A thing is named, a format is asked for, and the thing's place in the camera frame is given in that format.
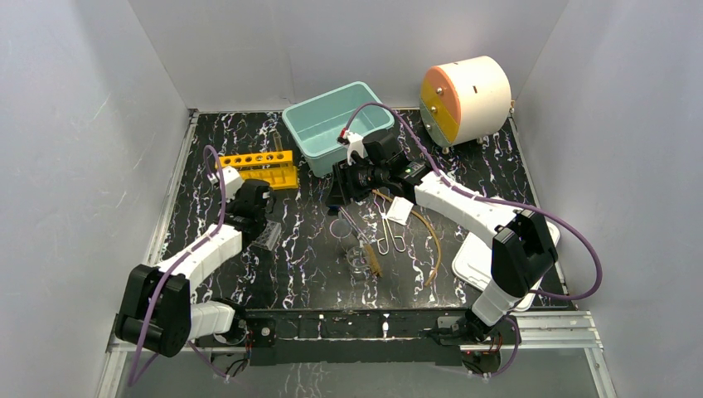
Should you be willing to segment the clear plastic well rack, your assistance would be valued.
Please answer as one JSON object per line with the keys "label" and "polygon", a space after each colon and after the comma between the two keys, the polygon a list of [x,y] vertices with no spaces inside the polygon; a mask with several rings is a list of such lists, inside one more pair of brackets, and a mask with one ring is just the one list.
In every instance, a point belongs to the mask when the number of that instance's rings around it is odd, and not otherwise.
{"label": "clear plastic well rack", "polygon": [[279,242],[281,232],[282,226],[279,222],[267,221],[266,227],[252,242],[252,245],[262,250],[273,251]]}

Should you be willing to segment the yellow test tube rack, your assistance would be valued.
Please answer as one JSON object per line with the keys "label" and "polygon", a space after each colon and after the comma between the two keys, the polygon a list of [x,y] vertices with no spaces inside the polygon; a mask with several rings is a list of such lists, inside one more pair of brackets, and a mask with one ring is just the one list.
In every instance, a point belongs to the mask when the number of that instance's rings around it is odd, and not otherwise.
{"label": "yellow test tube rack", "polygon": [[266,181],[275,191],[298,189],[298,169],[291,150],[220,156],[223,167],[232,167],[244,179]]}

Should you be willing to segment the amber glass test tube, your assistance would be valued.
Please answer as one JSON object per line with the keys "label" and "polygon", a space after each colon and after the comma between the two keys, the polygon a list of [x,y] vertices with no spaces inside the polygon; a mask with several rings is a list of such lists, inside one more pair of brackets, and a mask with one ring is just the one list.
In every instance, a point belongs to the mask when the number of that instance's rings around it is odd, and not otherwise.
{"label": "amber glass test tube", "polygon": [[282,138],[281,138],[280,133],[278,131],[274,131],[273,138],[274,138],[275,151],[282,152],[284,150],[284,146],[282,143]]}

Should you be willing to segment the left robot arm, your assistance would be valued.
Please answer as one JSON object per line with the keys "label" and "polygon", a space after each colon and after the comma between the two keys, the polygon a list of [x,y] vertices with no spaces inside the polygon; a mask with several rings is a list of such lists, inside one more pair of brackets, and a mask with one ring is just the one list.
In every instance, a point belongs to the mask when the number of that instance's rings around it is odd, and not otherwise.
{"label": "left robot arm", "polygon": [[221,225],[210,226],[202,238],[158,265],[136,266],[128,276],[115,336],[165,357],[201,337],[241,344],[249,331],[243,306],[227,298],[194,304],[191,295],[228,260],[270,238],[271,196],[267,182],[244,180],[225,204]]}

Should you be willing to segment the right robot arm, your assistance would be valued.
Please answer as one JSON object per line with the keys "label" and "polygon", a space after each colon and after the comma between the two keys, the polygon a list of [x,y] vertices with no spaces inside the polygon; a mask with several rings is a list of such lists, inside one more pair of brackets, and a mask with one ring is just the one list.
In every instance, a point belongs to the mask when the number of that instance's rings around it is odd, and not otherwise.
{"label": "right robot arm", "polygon": [[491,279],[458,324],[473,341],[490,342],[509,310],[558,260],[545,217],[463,190],[434,171],[427,160],[408,159],[387,133],[362,137],[345,129],[337,143],[347,156],[332,167],[332,187],[325,199],[331,214],[386,188],[395,197],[450,219],[490,249]]}

